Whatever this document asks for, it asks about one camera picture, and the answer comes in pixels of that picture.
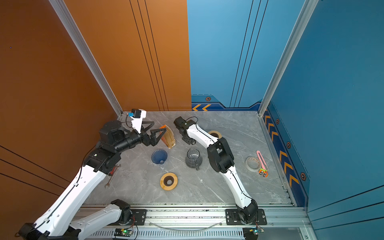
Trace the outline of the wooden ring dripper holder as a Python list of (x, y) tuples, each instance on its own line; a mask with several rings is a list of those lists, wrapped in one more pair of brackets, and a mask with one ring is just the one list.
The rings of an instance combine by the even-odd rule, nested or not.
[(222, 134), (218, 131), (209, 131), (208, 133), (209, 133), (209, 135), (211, 135), (217, 139), (220, 139), (223, 137)]

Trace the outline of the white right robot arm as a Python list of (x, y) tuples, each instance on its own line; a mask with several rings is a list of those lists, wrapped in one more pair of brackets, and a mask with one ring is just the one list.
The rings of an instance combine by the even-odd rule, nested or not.
[(249, 195), (237, 173), (234, 155), (228, 141), (223, 137), (210, 135), (191, 119), (178, 117), (174, 120), (174, 125), (184, 142), (189, 145), (197, 142), (206, 148), (211, 167), (223, 176), (235, 198), (240, 220), (246, 225), (253, 224), (259, 210), (258, 204)]

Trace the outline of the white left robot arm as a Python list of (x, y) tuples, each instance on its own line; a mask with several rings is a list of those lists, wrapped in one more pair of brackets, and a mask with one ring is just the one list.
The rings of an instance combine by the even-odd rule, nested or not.
[(82, 166), (55, 203), (34, 223), (25, 223), (16, 233), (25, 240), (83, 240), (99, 229), (132, 220), (130, 204), (112, 201), (105, 209), (88, 216), (79, 224), (72, 219), (95, 187), (114, 170), (121, 153), (139, 144), (156, 146), (166, 129), (152, 129), (154, 122), (146, 121), (146, 128), (125, 129), (118, 120), (107, 122), (99, 131), (100, 140), (82, 161)]

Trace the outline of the blue ribbed dripper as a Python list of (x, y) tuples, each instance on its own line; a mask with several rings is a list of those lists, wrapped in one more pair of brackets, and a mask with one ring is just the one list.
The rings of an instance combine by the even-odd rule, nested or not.
[(165, 150), (156, 150), (151, 155), (151, 160), (154, 164), (163, 165), (168, 158), (168, 153)]

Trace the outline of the silver wrench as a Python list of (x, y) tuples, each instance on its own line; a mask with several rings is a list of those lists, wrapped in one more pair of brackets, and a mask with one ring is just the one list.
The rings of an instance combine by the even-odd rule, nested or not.
[(110, 186), (111, 186), (111, 182), (113, 181), (117, 171), (121, 168), (121, 164), (118, 164), (118, 165), (115, 165), (115, 167), (113, 168), (113, 170), (111, 171), (110, 173), (110, 179), (109, 181), (107, 182), (107, 184), (105, 184), (105, 189), (109, 189)]

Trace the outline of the clear tape roll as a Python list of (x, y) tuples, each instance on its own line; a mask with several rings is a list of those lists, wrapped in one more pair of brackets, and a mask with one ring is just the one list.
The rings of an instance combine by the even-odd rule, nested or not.
[(261, 162), (257, 157), (250, 156), (246, 159), (246, 168), (251, 172), (259, 172), (261, 169)]

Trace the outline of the left green circuit board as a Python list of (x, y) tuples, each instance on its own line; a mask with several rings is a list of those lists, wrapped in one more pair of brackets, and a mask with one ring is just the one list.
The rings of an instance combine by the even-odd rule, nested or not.
[(134, 231), (128, 228), (123, 228), (123, 229), (116, 228), (114, 232), (115, 238), (130, 238), (133, 235), (134, 235)]

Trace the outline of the green circuit board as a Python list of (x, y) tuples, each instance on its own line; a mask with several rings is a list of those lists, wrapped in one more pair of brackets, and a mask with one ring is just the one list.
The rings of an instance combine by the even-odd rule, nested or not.
[(115, 238), (130, 238), (133, 235), (134, 235), (134, 231), (128, 228), (123, 228), (123, 229), (116, 228), (114, 232)]
[(243, 228), (243, 236), (245, 240), (257, 240), (259, 235), (264, 233), (265, 230), (260, 227), (255, 228)]

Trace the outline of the right green circuit board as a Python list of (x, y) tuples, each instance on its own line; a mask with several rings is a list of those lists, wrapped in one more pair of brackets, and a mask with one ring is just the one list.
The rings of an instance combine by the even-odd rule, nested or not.
[(257, 240), (259, 235), (264, 233), (265, 230), (260, 227), (255, 228), (243, 228), (243, 236), (245, 240)]

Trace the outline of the pink handled tool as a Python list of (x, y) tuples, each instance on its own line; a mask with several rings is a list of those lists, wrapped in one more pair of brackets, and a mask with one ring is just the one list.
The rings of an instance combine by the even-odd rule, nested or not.
[(260, 174), (261, 176), (267, 178), (267, 177), (268, 177), (268, 171), (269, 171), (269, 168), (268, 168), (267, 163), (266, 163), (266, 161), (264, 160), (264, 158), (263, 158), (263, 156), (262, 156), (262, 154), (261, 154), (260, 151), (257, 151), (257, 157), (258, 157), (258, 159), (259, 159), (259, 161), (260, 161), (260, 164), (261, 164), (261, 167), (260, 167), (260, 169), (259, 169), (259, 174)]

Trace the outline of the aluminium left corner post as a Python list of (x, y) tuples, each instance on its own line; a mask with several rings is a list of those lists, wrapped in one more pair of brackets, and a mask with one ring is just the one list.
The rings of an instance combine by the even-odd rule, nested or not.
[(89, 48), (85, 38), (83, 37), (79, 27), (72, 17), (66, 3), (59, 0), (49, 0), (51, 6), (59, 17), (61, 23), (65, 27), (67, 33), (81, 54), (83, 60), (93, 74), (95, 80), (99, 84), (101, 90), (112, 106), (117, 116), (123, 114), (123, 109), (117, 100), (112, 88), (110, 87), (105, 75), (103, 74), (99, 64), (97, 63), (91, 49)]

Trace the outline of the aluminium corner post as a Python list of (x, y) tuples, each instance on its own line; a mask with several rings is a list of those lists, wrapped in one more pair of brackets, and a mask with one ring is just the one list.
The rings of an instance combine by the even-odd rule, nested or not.
[(85, 38), (83, 37), (79, 27), (72, 17), (66, 3), (59, 0), (49, 0), (51, 6), (59, 17), (61, 23), (65, 27), (67, 33), (81, 54), (83, 60), (93, 74), (95, 80), (99, 84), (101, 90), (112, 106), (117, 116), (123, 114), (123, 109), (117, 100), (112, 88), (110, 87), (105, 75), (103, 74), (99, 64), (97, 63), (91, 49), (89, 48)]
[(271, 81), (267, 87), (261, 105), (259, 107), (258, 113), (262, 117), (267, 110), (267, 107), (272, 100), (272, 97), (286, 71), (286, 68), (297, 48), (298, 43), (301, 40), (301, 37), (313, 15), (313, 12), (318, 4), (319, 0), (306, 0), (302, 6), (302, 9), (299, 13), (299, 16), (295, 22), (293, 30), (290, 34), (290, 37), (287, 41), (287, 44), (284, 48), (284, 51), (281, 55), (281, 58), (277, 64), (275, 72), (271, 78)]

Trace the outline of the aluminium right corner post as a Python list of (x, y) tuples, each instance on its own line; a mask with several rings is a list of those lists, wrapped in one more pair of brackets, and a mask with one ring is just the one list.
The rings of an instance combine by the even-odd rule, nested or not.
[(301, 37), (313, 15), (313, 12), (318, 4), (319, 0), (306, 0), (302, 6), (302, 9), (299, 13), (299, 16), (295, 22), (293, 30), (290, 34), (290, 37), (287, 41), (287, 44), (284, 48), (284, 51), (281, 55), (281, 58), (277, 64), (275, 72), (271, 78), (271, 81), (267, 87), (261, 105), (259, 107), (258, 113), (262, 117), (267, 110), (267, 107), (272, 100), (272, 97), (286, 71), (286, 68), (297, 48), (298, 43), (301, 40)]

